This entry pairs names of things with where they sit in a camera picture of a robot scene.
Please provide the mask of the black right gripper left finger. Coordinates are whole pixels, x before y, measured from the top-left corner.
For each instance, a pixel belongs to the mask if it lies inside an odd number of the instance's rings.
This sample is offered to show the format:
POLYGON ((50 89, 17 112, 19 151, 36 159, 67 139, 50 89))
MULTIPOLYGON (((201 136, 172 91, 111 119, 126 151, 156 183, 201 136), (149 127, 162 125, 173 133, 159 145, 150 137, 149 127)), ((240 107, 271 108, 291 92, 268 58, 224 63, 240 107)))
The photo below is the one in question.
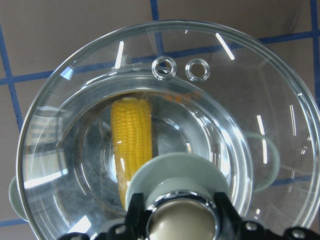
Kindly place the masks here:
POLYGON ((144 194, 134 193, 131 196, 124 220, 125 234, 128 240, 138 240, 146 237, 149 217, 150 211, 145 208, 144 194))

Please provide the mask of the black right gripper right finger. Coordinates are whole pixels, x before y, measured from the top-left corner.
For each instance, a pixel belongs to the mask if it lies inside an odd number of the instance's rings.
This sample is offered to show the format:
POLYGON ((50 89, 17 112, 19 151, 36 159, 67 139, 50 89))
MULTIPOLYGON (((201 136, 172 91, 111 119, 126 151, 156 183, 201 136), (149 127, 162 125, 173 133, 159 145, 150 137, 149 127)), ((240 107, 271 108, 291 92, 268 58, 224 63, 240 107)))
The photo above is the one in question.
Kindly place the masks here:
POLYGON ((216 192, 214 202, 220 222, 220 240, 238 240, 240 216, 225 192, 216 192))

